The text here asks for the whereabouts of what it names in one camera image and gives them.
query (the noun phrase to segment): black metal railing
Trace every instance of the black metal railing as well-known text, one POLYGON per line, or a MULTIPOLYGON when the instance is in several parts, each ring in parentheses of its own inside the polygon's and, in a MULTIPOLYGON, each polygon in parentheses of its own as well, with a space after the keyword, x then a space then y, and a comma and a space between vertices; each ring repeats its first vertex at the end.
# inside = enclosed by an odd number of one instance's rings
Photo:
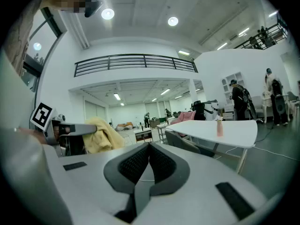
POLYGON ((198 73, 192 61, 152 54, 109 55, 76 62, 75 65, 74 77, 119 68, 168 68, 198 73))
POLYGON ((280 40, 286 39, 287 30, 279 23, 266 28, 265 31, 258 33, 254 37, 250 37, 246 42, 238 45, 235 48, 250 48, 250 49, 267 49, 276 45, 280 40))

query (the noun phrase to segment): yellow towel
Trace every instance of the yellow towel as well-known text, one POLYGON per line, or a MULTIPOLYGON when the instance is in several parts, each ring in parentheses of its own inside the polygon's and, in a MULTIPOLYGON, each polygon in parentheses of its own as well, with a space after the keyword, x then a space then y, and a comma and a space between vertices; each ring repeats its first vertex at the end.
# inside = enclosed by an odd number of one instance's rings
POLYGON ((103 119, 94 117, 85 121, 85 123, 97 126, 95 133, 82 136, 84 145, 89 153, 109 151, 124 147, 124 138, 103 119))

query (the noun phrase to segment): black pants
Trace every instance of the black pants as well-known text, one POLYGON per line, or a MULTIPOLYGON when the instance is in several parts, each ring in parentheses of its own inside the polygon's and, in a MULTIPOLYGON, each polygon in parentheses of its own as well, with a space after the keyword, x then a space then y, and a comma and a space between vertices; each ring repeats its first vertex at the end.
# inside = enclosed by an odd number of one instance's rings
POLYGON ((283 114, 279 115, 276 109, 276 104, 275 104, 275 96, 271 95, 271 100, 272 100, 272 109, 273 109, 273 115, 274 115, 274 124, 277 125, 280 123, 280 119, 282 123, 287 122, 287 115, 286 112, 283 114))
POLYGON ((245 110, 246 109, 247 109, 247 104, 244 104, 241 108, 236 108, 238 121, 246 120, 246 118, 245 118, 245 110))
POLYGON ((145 119, 145 128, 150 128, 150 126, 149 126, 149 119, 145 119))

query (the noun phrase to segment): pink chair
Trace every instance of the pink chair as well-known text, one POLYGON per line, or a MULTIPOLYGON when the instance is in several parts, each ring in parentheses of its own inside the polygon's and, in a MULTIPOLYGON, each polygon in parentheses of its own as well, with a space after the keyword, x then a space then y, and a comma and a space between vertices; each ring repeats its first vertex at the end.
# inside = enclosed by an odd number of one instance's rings
POLYGON ((173 120, 171 122, 171 125, 172 124, 176 124, 176 123, 180 123, 180 122, 183 122, 183 121, 187 121, 187 120, 194 120, 194 117, 195 117, 195 114, 196 114, 196 111, 192 111, 192 112, 182 112, 180 114, 180 116, 178 117, 178 119, 176 120, 173 120))

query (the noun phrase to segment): white ceiling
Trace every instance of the white ceiling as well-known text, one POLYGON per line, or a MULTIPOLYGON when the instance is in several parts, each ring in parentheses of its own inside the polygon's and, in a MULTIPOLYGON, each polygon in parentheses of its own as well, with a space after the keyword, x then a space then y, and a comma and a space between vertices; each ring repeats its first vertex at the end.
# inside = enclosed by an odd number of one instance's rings
MULTIPOLYGON (((196 89, 203 90, 201 81, 194 81, 196 89)), ((130 82, 114 82, 93 86, 81 91, 86 92, 95 98, 107 103, 109 106, 120 106, 120 103, 126 105, 137 103, 149 103, 154 98, 157 101, 174 99, 184 93, 189 92, 189 81, 187 80, 136 80, 130 82), (170 89, 164 95, 160 95, 166 89, 170 89), (118 101, 114 93, 118 93, 121 101, 118 101)))
MULTIPOLYGON (((176 49, 195 52, 197 56, 203 51, 216 50, 247 27, 251 27, 248 32, 251 36, 262 25, 259 0, 102 1, 103 6, 92 17, 78 15, 89 42, 115 37, 159 38, 172 42, 176 49), (105 8, 114 10, 113 19, 101 17, 105 8), (179 19, 177 26, 167 24, 171 16, 179 19)), ((226 48, 233 48, 247 38, 237 38, 226 48)))

